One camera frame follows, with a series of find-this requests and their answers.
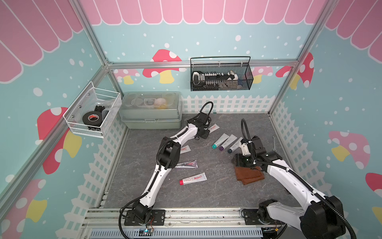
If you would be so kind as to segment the purple cap toothpaste tube top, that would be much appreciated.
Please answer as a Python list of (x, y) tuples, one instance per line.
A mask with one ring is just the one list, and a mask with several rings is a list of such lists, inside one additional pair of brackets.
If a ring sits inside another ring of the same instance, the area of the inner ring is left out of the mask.
[(220, 127), (217, 125), (217, 124), (214, 124), (213, 126), (211, 126), (210, 128), (208, 128), (208, 130), (210, 131), (210, 133), (216, 131), (217, 129), (219, 129)]

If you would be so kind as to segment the purple cap toothpaste tube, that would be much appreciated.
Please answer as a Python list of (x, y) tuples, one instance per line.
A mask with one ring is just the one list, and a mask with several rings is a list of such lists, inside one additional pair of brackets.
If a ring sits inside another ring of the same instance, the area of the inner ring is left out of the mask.
[(216, 131), (217, 129), (219, 129), (220, 127), (217, 125), (217, 124), (214, 124), (213, 126), (211, 126), (210, 128), (208, 128), (208, 130), (210, 131), (210, 133)]
[(219, 147), (220, 151), (225, 150), (227, 147), (229, 147), (235, 140), (237, 140), (237, 137), (233, 134), (231, 134), (227, 140)]

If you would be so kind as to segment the brown microfiber cloth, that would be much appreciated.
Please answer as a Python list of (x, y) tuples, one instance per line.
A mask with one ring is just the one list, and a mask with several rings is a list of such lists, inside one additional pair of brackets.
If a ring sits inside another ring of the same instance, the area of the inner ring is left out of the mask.
[(260, 167), (234, 167), (236, 179), (241, 181), (243, 185), (258, 182), (265, 179)]

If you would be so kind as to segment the teal cap toothpaste tube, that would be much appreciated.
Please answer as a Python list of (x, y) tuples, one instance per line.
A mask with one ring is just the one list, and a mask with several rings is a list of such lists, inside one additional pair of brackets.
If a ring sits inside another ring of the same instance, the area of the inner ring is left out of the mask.
[(213, 149), (216, 149), (222, 143), (224, 143), (229, 138), (229, 135), (223, 133), (222, 136), (212, 145)]

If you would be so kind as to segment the dark cap toothpaste tube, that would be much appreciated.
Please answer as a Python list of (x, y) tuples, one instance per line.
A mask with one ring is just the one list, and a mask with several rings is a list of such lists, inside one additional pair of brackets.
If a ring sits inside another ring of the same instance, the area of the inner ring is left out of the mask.
[(242, 145), (242, 137), (240, 137), (228, 150), (227, 152), (228, 153), (233, 153), (234, 151), (236, 151), (238, 148), (240, 148), (240, 146)]
[(186, 146), (181, 148), (180, 154), (183, 154), (183, 153), (186, 153), (186, 152), (190, 152), (190, 151), (191, 151), (191, 148), (188, 145), (186, 145)]

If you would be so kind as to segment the red cap toothpaste tube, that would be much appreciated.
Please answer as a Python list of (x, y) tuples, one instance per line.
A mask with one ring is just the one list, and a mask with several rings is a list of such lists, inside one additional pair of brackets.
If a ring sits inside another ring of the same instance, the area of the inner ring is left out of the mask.
[(184, 178), (180, 180), (180, 185), (186, 185), (186, 184), (191, 184), (191, 183), (196, 183), (196, 182), (202, 182), (202, 181), (207, 181), (207, 177), (205, 173), (201, 173), (198, 175), (194, 175), (191, 177)]

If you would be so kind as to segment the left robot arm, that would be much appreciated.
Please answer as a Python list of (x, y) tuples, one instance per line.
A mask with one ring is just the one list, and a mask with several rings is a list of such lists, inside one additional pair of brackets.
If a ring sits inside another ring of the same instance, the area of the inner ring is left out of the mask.
[(146, 224), (150, 220), (151, 210), (155, 204), (158, 192), (167, 175), (179, 163), (181, 148), (184, 143), (191, 139), (206, 139), (210, 131), (210, 114), (214, 104), (212, 101), (205, 103), (198, 114), (186, 121), (186, 126), (171, 137), (164, 137), (156, 154), (156, 165), (152, 177), (149, 180), (143, 194), (128, 202), (119, 211), (119, 224), (127, 215), (124, 211), (131, 207), (130, 212), (140, 224)]

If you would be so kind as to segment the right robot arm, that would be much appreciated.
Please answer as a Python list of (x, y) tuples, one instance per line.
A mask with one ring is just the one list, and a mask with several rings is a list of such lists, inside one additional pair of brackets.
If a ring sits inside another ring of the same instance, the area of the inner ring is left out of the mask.
[(336, 239), (345, 233), (352, 239), (357, 237), (337, 197), (320, 192), (293, 171), (279, 154), (267, 152), (258, 136), (250, 136), (245, 119), (241, 120), (241, 131), (242, 152), (234, 156), (235, 166), (269, 174), (301, 206), (290, 207), (275, 199), (266, 200), (258, 206), (257, 220), (260, 223), (282, 222), (286, 227), (301, 231), (307, 239)]

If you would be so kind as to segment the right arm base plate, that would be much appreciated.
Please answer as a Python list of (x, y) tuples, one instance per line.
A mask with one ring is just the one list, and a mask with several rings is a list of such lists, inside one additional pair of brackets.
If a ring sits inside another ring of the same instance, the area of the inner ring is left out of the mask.
[(245, 225), (277, 225), (277, 222), (270, 218), (268, 212), (263, 209), (242, 209), (241, 216)]

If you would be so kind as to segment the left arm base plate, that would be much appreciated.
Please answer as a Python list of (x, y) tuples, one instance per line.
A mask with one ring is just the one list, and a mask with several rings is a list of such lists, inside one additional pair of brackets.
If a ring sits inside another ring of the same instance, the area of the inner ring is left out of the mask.
[(123, 219), (124, 226), (164, 226), (166, 211), (165, 210), (149, 210), (142, 213), (136, 213), (129, 210)]

